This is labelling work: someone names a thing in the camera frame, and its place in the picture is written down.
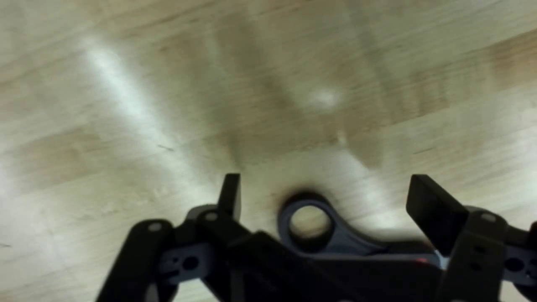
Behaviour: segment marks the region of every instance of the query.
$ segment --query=circular hole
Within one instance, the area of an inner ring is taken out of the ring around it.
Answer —
[[[505,268],[510,272],[520,272],[524,268],[524,262],[520,258],[508,258],[505,262]]]
[[[475,245],[473,250],[475,250],[477,253],[487,253],[487,248],[483,248],[483,247],[480,247],[480,245]]]
[[[302,206],[290,218],[290,232],[300,238],[321,237],[329,228],[329,216],[317,206]]]
[[[475,270],[475,272],[482,272],[483,270],[483,267],[480,263],[477,263],[477,262],[472,262],[470,268]]]
[[[195,270],[200,265],[200,260],[196,257],[188,257],[183,262],[185,270]]]

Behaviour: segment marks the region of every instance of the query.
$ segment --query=black mechanical part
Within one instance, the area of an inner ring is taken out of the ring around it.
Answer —
[[[304,206],[315,206],[329,218],[329,228],[314,238],[302,238],[292,232],[292,216]],[[386,250],[386,245],[352,230],[317,193],[299,193],[290,196],[279,211],[280,242],[299,253],[354,253],[371,255]]]
[[[302,238],[292,232],[292,216],[305,206],[315,206],[329,218],[329,228],[319,237]],[[379,242],[354,230],[336,208],[317,193],[299,193],[290,196],[279,211],[280,242],[309,258],[337,258],[337,257],[371,257],[391,255],[393,260],[421,260],[440,265],[433,248],[418,240]]]
[[[495,213],[465,208],[428,176],[413,176],[408,211],[448,257],[445,268],[426,245],[379,243],[352,233],[321,195],[302,195],[295,205],[309,200],[336,213],[342,225],[327,215],[331,235],[342,228],[371,248],[352,247],[352,240],[336,252],[297,253],[237,221],[238,190],[238,174],[228,174],[218,205],[193,208],[180,227],[164,220],[134,225],[97,302],[171,302],[180,284],[191,279],[201,279],[222,302],[490,302],[498,299],[502,279],[527,299],[537,297],[537,227],[524,232]]]
[[[164,253],[173,225],[148,220],[134,225],[116,258],[97,302],[169,302],[176,285],[158,279],[158,260]]]

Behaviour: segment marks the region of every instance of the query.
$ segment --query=wood grain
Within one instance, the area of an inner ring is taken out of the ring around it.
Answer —
[[[420,235],[413,173],[527,228],[535,15],[529,0],[0,0],[0,300],[94,300],[133,223],[180,223],[228,171],[252,230],[275,233],[284,198],[312,188],[364,232]],[[180,297],[211,300],[200,284]]]

